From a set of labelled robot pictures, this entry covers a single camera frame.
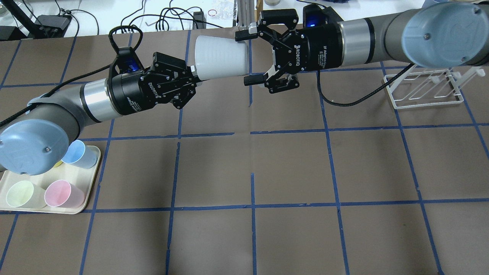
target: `blue joint cap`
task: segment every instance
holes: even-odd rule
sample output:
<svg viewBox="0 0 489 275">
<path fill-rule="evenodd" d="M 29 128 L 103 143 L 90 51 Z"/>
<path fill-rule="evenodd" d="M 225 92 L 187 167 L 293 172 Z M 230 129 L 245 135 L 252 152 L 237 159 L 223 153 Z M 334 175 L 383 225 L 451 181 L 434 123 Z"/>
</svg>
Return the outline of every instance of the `blue joint cap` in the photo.
<svg viewBox="0 0 489 275">
<path fill-rule="evenodd" d="M 68 150 L 66 132 L 43 119 L 28 119 L 9 126 L 0 134 L 0 163 L 17 174 L 47 172 Z"/>
<path fill-rule="evenodd" d="M 425 68 L 462 65 L 482 50 L 489 19 L 477 5 L 440 3 L 418 12 L 402 33 L 402 49 Z"/>
</svg>

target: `white floor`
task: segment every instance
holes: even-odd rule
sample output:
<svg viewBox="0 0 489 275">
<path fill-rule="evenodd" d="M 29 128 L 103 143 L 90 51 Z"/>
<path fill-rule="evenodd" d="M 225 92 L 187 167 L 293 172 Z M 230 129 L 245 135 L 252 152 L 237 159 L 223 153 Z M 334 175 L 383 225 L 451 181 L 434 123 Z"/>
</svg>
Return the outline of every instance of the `white floor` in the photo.
<svg viewBox="0 0 489 275">
<path fill-rule="evenodd" d="M 21 1 L 18 1 L 20 7 L 30 15 Z M 56 15 L 58 7 L 54 0 L 26 0 L 33 7 L 34 14 L 41 15 Z M 169 0 L 145 0 L 144 14 L 159 14 L 161 9 L 168 7 Z M 371 17 L 389 13 L 401 12 L 408 9 L 420 8 L 424 0 L 351 0 L 348 3 L 335 4 L 326 1 L 318 1 L 324 5 L 331 5 L 335 8 L 338 14 L 345 20 L 352 20 L 364 17 Z M 141 0 L 58 0 L 59 5 L 64 9 L 83 9 L 93 13 L 100 25 L 100 34 L 108 34 L 113 27 L 120 25 L 121 19 L 131 14 L 133 11 L 141 7 Z M 296 2 L 295 0 L 281 0 L 276 6 L 268 6 L 264 4 L 264 9 L 285 9 L 295 8 L 299 15 L 299 21 L 302 21 L 302 7 L 304 3 Z M 172 7 L 180 7 L 187 9 L 191 6 L 199 6 L 203 9 L 206 20 L 209 23 L 214 23 L 223 27 L 231 27 L 233 22 L 234 0 L 174 0 Z M 80 21 L 79 36 L 95 35 L 96 25 L 94 19 L 83 12 L 74 12 L 76 18 Z M 130 20 L 137 15 L 143 14 L 139 11 L 131 16 L 124 23 L 129 23 Z M 157 20 L 157 17 L 144 17 L 137 19 L 134 23 L 143 31 L 155 31 L 155 26 L 147 26 Z M 170 30 L 181 29 L 179 20 L 169 20 Z M 0 25 L 16 25 L 10 14 L 0 17 Z M 184 21 L 185 29 L 192 28 L 191 21 Z M 73 20 L 66 32 L 66 37 L 74 36 L 76 33 L 76 22 Z"/>
</svg>

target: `beige tray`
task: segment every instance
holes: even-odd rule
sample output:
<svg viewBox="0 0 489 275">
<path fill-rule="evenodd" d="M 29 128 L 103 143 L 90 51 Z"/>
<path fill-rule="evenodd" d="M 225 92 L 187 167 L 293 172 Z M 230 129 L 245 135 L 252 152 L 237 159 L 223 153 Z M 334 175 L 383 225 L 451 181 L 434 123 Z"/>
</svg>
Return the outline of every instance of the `beige tray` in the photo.
<svg viewBox="0 0 489 275">
<path fill-rule="evenodd" d="M 0 180 L 0 210 L 7 211 L 25 211 L 25 212 L 42 212 L 42 213 L 59 213 L 59 214 L 76 214 L 80 213 L 86 206 L 89 194 L 95 181 L 98 164 L 101 159 L 100 149 L 96 146 L 87 146 L 97 154 L 97 163 L 90 169 L 83 169 L 69 164 L 61 164 L 58 167 L 37 176 L 19 175 L 10 171 L 5 171 Z M 22 208 L 11 207 L 7 204 L 6 197 L 8 189 L 19 181 L 31 181 L 33 184 L 42 187 L 44 190 L 54 181 L 66 180 L 69 183 L 80 188 L 85 193 L 85 200 L 77 208 L 50 207 L 43 208 Z"/>
</svg>

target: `white cup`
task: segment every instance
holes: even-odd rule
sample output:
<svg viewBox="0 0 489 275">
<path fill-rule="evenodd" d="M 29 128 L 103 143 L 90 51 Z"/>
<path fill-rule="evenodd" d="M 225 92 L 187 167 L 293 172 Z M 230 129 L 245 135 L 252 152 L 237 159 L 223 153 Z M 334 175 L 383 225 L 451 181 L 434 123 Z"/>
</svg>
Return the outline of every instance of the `white cup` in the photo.
<svg viewBox="0 0 489 275">
<path fill-rule="evenodd" d="M 86 147 L 83 141 L 77 139 L 69 145 L 68 151 L 61 160 L 66 164 L 90 169 L 97 163 L 97 154 Z"/>
<path fill-rule="evenodd" d="M 51 207 L 77 208 L 85 200 L 85 193 L 67 181 L 58 180 L 46 189 L 44 200 Z"/>
<path fill-rule="evenodd" d="M 7 192 L 7 204 L 10 207 L 43 208 L 45 190 L 30 181 L 20 181 Z"/>
<path fill-rule="evenodd" d="M 248 46 L 246 42 L 201 35 L 195 42 L 195 67 L 200 80 L 247 74 Z"/>
</svg>

